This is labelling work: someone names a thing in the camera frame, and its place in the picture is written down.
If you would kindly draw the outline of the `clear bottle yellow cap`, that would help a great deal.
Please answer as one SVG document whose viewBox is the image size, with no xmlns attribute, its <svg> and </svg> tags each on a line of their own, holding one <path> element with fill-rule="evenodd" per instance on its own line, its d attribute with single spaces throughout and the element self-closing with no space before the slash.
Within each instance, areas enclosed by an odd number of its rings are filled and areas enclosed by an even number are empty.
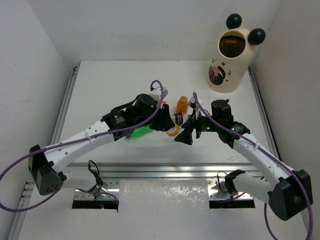
<svg viewBox="0 0 320 240">
<path fill-rule="evenodd" d="M 180 133 L 180 127 L 178 125 L 175 125 L 175 127 L 169 129 L 165 132 L 169 137 L 175 137 Z"/>
</svg>

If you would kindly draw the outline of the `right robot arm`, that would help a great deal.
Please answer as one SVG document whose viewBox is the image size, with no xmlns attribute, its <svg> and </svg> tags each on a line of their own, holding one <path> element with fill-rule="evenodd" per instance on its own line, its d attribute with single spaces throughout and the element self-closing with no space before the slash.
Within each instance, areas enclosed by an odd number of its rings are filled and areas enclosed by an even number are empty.
<svg viewBox="0 0 320 240">
<path fill-rule="evenodd" d="M 193 132 L 197 138 L 202 132 L 215 132 L 264 177 L 264 180 L 257 180 L 244 170 L 234 170 L 217 182 L 222 196 L 232 197 L 238 192 L 250 194 L 268 204 L 283 221 L 313 204 L 310 175 L 303 169 L 296 171 L 287 166 L 261 146 L 245 125 L 234 120 L 228 100 L 213 101 L 211 115 L 200 106 L 199 100 L 191 98 L 188 105 L 193 113 L 182 125 L 183 131 L 174 139 L 176 142 L 192 145 Z"/>
</svg>

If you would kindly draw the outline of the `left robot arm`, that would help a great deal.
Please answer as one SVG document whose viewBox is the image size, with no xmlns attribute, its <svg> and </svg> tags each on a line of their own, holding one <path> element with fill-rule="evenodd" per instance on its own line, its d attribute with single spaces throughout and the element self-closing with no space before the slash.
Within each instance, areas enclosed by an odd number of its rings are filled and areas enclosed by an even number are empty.
<svg viewBox="0 0 320 240">
<path fill-rule="evenodd" d="M 115 107 L 90 127 L 67 140 L 41 148 L 30 148 L 28 169 L 40 195 L 62 188 L 88 192 L 100 190 L 104 182 L 97 170 L 75 173 L 66 167 L 83 155 L 131 135 L 135 129 L 149 127 L 166 132 L 175 126 L 168 104 L 141 93 L 134 101 Z"/>
</svg>

